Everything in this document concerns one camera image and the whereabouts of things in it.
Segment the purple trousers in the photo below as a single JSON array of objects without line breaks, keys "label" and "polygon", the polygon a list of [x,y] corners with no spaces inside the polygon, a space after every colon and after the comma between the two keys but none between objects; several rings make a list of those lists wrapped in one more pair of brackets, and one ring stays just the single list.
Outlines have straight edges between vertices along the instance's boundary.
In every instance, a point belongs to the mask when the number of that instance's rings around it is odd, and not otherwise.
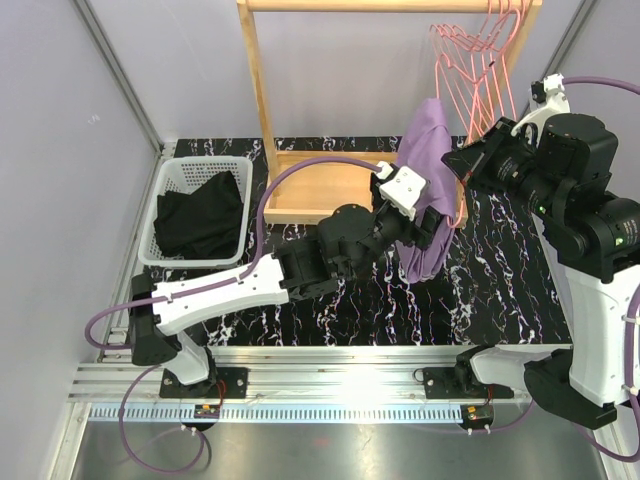
[{"label": "purple trousers", "polygon": [[396,244],[400,266],[410,284],[430,280],[439,273],[455,234],[447,220],[455,214],[456,177],[441,162],[451,148],[443,103],[438,98],[425,99],[401,139],[396,164],[408,166],[430,181],[418,203],[419,219],[423,217],[422,211],[429,207],[442,214],[443,219],[426,250]]}]

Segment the pink hanger holding purple trousers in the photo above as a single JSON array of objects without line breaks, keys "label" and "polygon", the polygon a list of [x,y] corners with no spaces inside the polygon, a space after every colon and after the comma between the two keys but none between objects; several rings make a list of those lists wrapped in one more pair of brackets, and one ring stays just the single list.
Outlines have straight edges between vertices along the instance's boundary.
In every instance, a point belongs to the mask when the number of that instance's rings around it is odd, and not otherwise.
[{"label": "pink hanger holding purple trousers", "polygon": [[[438,55],[434,67],[436,96],[451,109],[450,125],[462,127],[465,118],[459,102],[460,92],[455,75],[451,74],[450,70],[449,58],[444,54]],[[465,186],[460,180],[455,181],[455,207],[455,214],[447,220],[447,225],[451,229],[463,228],[468,219],[468,212]]]}]

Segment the black trousers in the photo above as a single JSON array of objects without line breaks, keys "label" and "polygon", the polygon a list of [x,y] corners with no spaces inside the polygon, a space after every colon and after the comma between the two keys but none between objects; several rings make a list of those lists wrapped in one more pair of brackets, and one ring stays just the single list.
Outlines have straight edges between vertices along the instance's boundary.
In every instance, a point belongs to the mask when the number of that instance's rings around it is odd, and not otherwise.
[{"label": "black trousers", "polygon": [[168,191],[157,197],[153,222],[165,257],[228,258],[238,249],[244,203],[231,172],[221,172],[191,194]]}]

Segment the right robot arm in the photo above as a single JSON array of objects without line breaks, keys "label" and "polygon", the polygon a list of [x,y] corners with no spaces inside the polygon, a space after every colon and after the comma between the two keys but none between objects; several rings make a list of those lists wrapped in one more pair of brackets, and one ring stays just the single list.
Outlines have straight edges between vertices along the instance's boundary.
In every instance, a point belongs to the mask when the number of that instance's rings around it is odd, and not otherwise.
[{"label": "right robot arm", "polygon": [[555,114],[527,139],[499,120],[443,163],[475,191],[503,194],[542,223],[564,268],[572,344],[525,354],[480,346],[457,358],[456,389],[526,391],[545,411],[596,430],[639,397],[639,205],[608,190],[618,140],[589,115]]}]

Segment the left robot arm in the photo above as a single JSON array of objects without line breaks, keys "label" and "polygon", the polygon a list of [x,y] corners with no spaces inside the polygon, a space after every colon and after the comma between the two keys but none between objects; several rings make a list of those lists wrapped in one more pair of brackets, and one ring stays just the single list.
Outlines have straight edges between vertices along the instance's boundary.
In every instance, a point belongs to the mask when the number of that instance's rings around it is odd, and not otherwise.
[{"label": "left robot arm", "polygon": [[374,209],[343,205],[314,234],[281,245],[245,269],[182,283],[134,276],[127,332],[132,363],[161,366],[188,394],[209,395],[219,382],[217,367],[187,329],[212,317],[332,293],[341,282],[368,274],[396,242],[427,246],[438,216],[422,213],[419,204],[433,184],[407,166],[393,168],[372,177]]}]

